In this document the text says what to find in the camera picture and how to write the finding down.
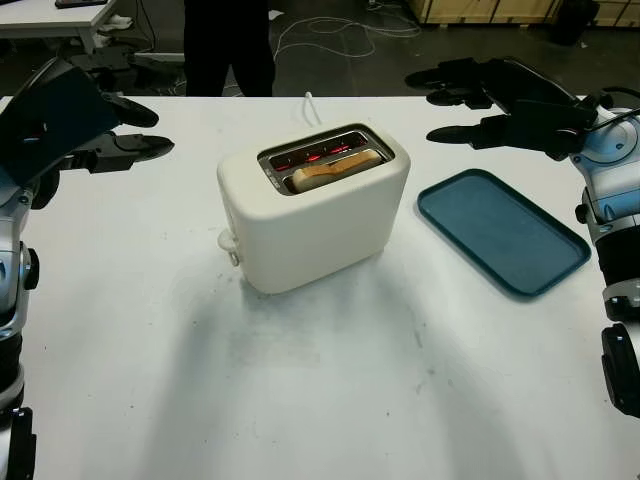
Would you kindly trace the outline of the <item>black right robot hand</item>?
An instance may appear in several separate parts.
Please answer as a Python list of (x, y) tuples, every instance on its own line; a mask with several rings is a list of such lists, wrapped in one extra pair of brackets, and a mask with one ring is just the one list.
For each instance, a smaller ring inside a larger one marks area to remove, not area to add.
[(476, 150), (501, 146), (540, 151), (553, 158), (578, 152), (596, 114), (564, 87), (511, 58), (478, 62), (464, 58), (405, 77), (436, 106), (470, 109), (498, 106), (502, 113), (472, 126), (445, 126), (427, 134), (436, 143), (468, 144)]

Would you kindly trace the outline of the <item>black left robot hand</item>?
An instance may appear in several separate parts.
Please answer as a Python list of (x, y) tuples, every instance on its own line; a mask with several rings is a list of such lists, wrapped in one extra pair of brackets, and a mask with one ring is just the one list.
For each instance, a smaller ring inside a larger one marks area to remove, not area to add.
[(83, 70), (54, 58), (1, 112), (1, 170), (33, 192), (31, 208), (40, 210), (63, 170), (127, 171), (169, 153), (174, 143), (166, 137), (114, 133), (120, 125), (151, 128), (158, 121), (152, 110), (100, 91)]

